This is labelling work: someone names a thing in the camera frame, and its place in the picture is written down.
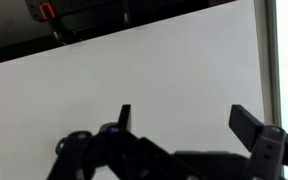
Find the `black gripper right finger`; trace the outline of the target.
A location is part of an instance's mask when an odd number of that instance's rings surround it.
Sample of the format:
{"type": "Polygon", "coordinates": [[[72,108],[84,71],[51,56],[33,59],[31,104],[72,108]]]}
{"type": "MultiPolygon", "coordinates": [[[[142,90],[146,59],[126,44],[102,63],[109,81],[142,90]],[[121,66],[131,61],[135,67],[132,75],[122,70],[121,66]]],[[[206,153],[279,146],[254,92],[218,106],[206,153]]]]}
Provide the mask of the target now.
{"type": "Polygon", "coordinates": [[[243,180],[280,180],[281,167],[288,167],[288,133],[265,125],[242,105],[231,106],[229,127],[250,152],[243,180]]]}

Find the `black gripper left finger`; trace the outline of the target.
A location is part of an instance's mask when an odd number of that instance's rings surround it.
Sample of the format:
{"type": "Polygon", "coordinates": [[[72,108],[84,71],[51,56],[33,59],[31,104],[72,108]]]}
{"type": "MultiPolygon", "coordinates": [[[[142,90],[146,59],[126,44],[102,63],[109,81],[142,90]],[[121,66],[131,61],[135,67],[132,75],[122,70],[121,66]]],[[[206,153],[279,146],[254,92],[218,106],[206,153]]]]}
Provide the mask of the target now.
{"type": "Polygon", "coordinates": [[[75,131],[56,147],[57,159],[47,180],[92,180],[108,167],[119,180],[198,180],[198,173],[146,138],[130,131],[131,107],[97,134],[75,131]]]}

